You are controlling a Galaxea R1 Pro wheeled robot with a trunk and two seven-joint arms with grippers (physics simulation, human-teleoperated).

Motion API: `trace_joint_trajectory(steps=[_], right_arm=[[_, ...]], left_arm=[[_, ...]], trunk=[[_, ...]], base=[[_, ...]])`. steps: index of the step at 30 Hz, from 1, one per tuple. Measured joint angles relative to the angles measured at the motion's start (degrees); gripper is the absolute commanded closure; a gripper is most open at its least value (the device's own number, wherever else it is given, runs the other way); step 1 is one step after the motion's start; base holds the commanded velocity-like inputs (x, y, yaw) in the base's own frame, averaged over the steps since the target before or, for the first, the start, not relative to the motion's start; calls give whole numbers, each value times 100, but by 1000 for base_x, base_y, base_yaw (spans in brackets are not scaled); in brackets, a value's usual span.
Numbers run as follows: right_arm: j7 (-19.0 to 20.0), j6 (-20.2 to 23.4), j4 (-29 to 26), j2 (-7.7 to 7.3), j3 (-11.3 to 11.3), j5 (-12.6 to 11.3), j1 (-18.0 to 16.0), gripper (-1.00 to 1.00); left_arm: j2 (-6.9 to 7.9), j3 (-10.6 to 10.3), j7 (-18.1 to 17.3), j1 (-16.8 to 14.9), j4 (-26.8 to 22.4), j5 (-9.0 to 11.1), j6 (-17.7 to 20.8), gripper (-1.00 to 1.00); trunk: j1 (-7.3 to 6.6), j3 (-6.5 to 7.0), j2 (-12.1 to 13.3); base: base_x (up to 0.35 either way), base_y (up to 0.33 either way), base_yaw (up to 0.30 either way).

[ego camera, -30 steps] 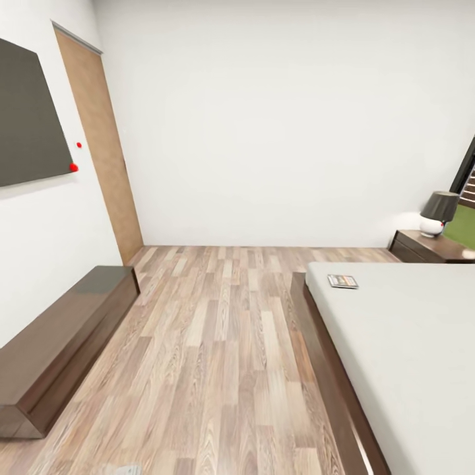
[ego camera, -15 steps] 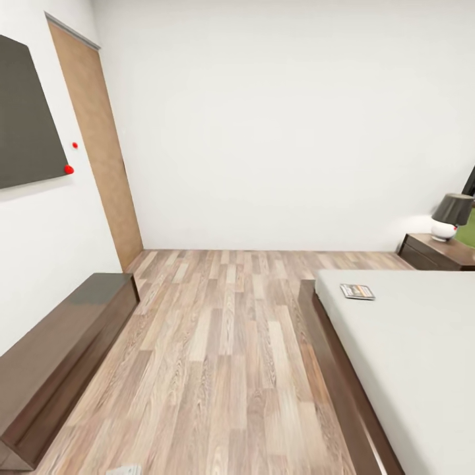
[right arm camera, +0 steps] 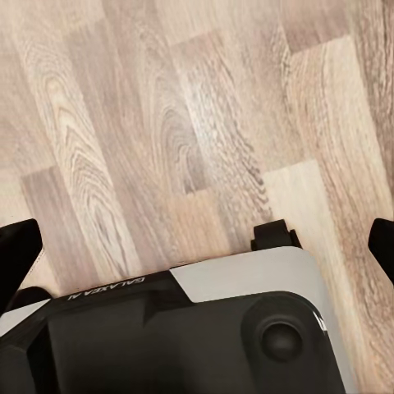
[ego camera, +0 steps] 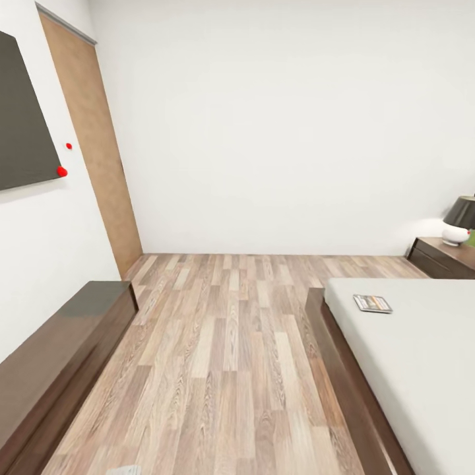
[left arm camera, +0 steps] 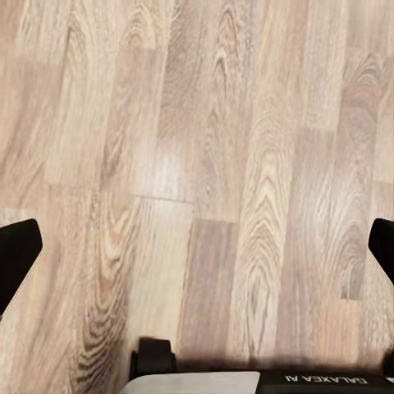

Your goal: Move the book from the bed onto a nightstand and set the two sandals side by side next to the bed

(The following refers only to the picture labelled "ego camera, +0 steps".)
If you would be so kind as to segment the hardback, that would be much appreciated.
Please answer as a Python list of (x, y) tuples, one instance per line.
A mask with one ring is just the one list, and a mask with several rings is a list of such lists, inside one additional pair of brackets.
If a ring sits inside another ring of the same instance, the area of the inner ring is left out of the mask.
[(361, 311), (392, 313), (393, 309), (382, 296), (353, 295)]

